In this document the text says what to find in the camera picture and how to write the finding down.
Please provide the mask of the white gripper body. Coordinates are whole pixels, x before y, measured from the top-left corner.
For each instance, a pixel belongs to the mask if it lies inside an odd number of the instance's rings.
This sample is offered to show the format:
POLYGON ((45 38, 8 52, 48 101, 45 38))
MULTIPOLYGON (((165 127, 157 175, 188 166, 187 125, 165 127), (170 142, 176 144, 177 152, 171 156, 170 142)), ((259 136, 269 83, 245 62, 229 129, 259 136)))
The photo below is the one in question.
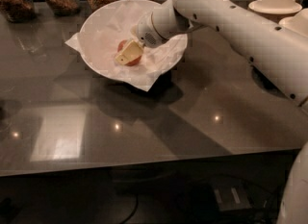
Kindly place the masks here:
POLYGON ((148 48, 157 48, 167 42, 155 29, 151 12, 145 13, 131 28, 131 34, 140 44, 148 48))

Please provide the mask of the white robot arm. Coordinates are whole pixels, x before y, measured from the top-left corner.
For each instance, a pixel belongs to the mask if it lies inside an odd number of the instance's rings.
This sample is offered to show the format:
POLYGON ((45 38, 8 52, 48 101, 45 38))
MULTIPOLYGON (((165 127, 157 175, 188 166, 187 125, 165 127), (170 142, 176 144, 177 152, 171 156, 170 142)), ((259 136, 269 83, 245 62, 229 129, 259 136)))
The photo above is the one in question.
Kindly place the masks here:
POLYGON ((157 48, 201 27, 217 31, 293 104, 308 112, 308 37, 230 0, 166 0, 131 32, 141 45, 157 48))

